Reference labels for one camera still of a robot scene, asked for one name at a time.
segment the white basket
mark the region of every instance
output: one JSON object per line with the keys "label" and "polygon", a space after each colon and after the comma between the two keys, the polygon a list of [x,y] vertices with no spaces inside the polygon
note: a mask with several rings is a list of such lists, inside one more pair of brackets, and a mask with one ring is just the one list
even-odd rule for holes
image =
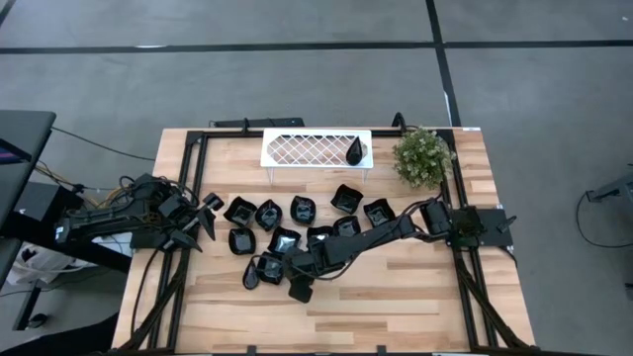
{"label": "white basket", "polygon": [[[360,138],[363,158],[355,166],[347,164],[345,153]],[[272,184],[275,168],[343,168],[363,170],[363,182],[374,167],[372,132],[367,130],[265,129],[261,146],[261,166]]]}

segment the green plant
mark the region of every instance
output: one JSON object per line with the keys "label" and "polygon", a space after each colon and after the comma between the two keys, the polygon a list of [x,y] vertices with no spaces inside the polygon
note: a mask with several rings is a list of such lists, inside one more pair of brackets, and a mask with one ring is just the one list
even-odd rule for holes
{"label": "green plant", "polygon": [[394,146],[394,169],[412,188],[435,189],[443,180],[443,168],[450,168],[455,153],[435,131],[423,128],[406,133]]}

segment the wheel caster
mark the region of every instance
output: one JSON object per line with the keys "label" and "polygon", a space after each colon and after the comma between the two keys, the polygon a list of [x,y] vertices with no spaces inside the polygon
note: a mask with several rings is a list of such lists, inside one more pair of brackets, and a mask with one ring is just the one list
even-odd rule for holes
{"label": "wheel caster", "polygon": [[35,314],[31,316],[31,318],[29,319],[29,323],[27,327],[29,329],[38,328],[44,325],[47,320],[48,320],[48,315],[42,314],[42,313]]}

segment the butcher block tabletop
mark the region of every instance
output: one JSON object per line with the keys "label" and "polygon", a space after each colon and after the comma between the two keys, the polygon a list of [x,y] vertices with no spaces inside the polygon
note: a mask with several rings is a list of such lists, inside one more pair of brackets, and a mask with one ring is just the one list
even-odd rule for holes
{"label": "butcher block tabletop", "polygon": [[[497,206],[483,133],[478,129],[453,130],[469,204]],[[178,180],[186,134],[185,129],[163,131],[154,176]],[[296,195],[316,202],[313,226],[321,226],[345,216],[329,202],[340,184],[362,192],[365,197],[355,215],[363,230],[371,226],[362,205],[386,198],[398,215],[410,203],[436,196],[438,190],[413,190],[400,181],[393,169],[393,146],[398,140],[373,137],[374,168],[364,184],[357,170],[280,168],[275,170],[271,185],[260,167],[261,138],[210,139],[200,196],[215,192],[225,206],[217,213],[217,240],[211,241],[201,229],[198,241],[203,252],[191,253],[176,352],[244,353],[248,345],[255,345],[257,352],[287,353],[375,352],[377,345],[386,345],[390,352],[469,350],[453,256],[444,243],[404,239],[369,250],[343,277],[315,281],[312,300],[307,304],[288,296],[287,280],[279,286],[260,282],[256,289],[245,290],[241,279],[250,256],[233,255],[228,247],[228,231],[234,225],[223,213],[238,196],[256,206],[272,199],[283,210],[281,226],[300,232],[303,246],[306,228],[290,218],[290,204]],[[198,146],[194,147],[188,174],[190,187]],[[452,176],[449,185],[452,200],[457,202]],[[423,225],[421,215],[414,215],[413,220]],[[257,239],[256,253],[265,251],[272,231],[265,232],[256,222],[250,227]],[[140,250],[134,255],[113,347],[130,338],[136,294],[151,253]],[[480,254],[492,304],[519,338],[533,343],[514,262],[495,247],[482,247]],[[149,268],[136,327],[155,301],[162,257],[158,253]],[[176,253],[172,272],[178,259]],[[481,310],[474,300],[473,309],[479,342],[486,344]],[[170,316],[171,302],[163,314],[158,346],[166,345]]]}

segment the wooden table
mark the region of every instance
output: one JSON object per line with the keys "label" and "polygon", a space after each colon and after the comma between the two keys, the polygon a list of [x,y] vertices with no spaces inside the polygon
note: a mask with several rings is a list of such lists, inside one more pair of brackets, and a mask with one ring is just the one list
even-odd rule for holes
{"label": "wooden table", "polygon": [[[154,166],[154,176],[178,179],[186,130],[165,130]],[[457,151],[468,201],[479,207],[498,204],[497,190],[483,135],[480,131],[455,129]],[[225,208],[237,196],[260,205],[273,199],[284,211],[282,226],[299,231],[305,243],[306,228],[289,217],[295,195],[310,197],[317,205],[314,226],[332,224],[343,216],[329,203],[344,183],[361,191],[368,204],[387,198],[396,214],[408,204],[437,192],[412,190],[393,170],[392,147],[397,138],[374,137],[375,167],[365,184],[353,170],[278,169],[274,185],[259,166],[260,138],[213,138],[209,141],[201,196],[216,192]],[[189,185],[197,157],[196,148],[188,174]],[[455,189],[452,199],[457,200]],[[227,236],[232,228],[220,210],[217,241],[201,230],[204,252],[191,255],[178,335],[177,352],[375,352],[376,345],[390,351],[465,351],[468,342],[451,251],[443,243],[400,240],[363,253],[344,277],[333,282],[316,281],[308,304],[288,297],[288,281],[280,286],[260,283],[246,291],[241,277],[249,256],[231,254]],[[369,221],[358,209],[363,229]],[[421,216],[414,218],[423,224]],[[251,226],[260,253],[271,237],[257,223]],[[138,283],[150,250],[135,254],[113,346],[130,337],[132,310]],[[490,300],[516,334],[533,343],[532,331],[516,269],[497,248],[480,248]],[[141,294],[136,326],[154,303],[162,254],[150,267]],[[174,258],[172,271],[178,257]],[[481,311],[474,302],[479,341],[486,344]],[[165,310],[158,345],[166,344]]]}

